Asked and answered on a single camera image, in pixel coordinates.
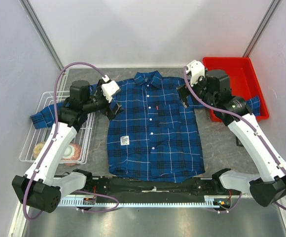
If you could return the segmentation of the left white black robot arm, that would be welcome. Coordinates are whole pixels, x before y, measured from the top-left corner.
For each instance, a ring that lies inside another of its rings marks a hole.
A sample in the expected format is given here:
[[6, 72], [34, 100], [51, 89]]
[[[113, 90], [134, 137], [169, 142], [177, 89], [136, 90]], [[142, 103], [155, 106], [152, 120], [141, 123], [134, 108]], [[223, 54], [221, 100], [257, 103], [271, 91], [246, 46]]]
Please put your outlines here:
[[60, 179], [54, 179], [54, 175], [66, 149], [90, 113], [102, 111], [112, 120], [122, 111], [119, 104], [113, 109], [109, 107], [119, 91], [118, 84], [108, 77], [99, 80], [95, 92], [90, 91], [90, 84], [85, 80], [72, 83], [69, 97], [55, 109], [55, 122], [38, 157], [24, 175], [16, 175], [12, 180], [12, 187], [24, 208], [29, 206], [51, 213], [61, 198], [77, 191], [82, 194], [92, 192], [91, 172], [75, 169]]

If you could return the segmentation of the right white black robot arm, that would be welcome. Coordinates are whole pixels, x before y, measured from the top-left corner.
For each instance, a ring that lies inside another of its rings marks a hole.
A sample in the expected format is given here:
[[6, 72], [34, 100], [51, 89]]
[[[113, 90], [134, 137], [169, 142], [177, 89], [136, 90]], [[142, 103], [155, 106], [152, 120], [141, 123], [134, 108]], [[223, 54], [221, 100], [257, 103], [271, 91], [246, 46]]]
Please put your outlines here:
[[224, 70], [192, 66], [183, 68], [185, 83], [178, 89], [188, 106], [187, 96], [214, 111], [215, 115], [235, 134], [257, 167], [258, 174], [246, 174], [225, 168], [212, 175], [212, 191], [223, 194], [237, 190], [250, 194], [261, 206], [277, 203], [286, 196], [286, 161], [267, 139], [246, 100], [235, 96], [230, 77]]

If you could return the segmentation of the blue plaid shirt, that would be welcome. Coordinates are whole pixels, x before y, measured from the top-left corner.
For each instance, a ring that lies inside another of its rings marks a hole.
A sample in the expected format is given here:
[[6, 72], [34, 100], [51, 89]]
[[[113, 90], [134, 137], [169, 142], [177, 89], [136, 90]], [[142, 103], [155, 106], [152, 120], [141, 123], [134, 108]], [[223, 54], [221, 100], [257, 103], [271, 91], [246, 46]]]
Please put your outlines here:
[[182, 182], [205, 172], [195, 105], [184, 107], [179, 77], [158, 71], [118, 82], [121, 113], [109, 123], [109, 173], [143, 181]]

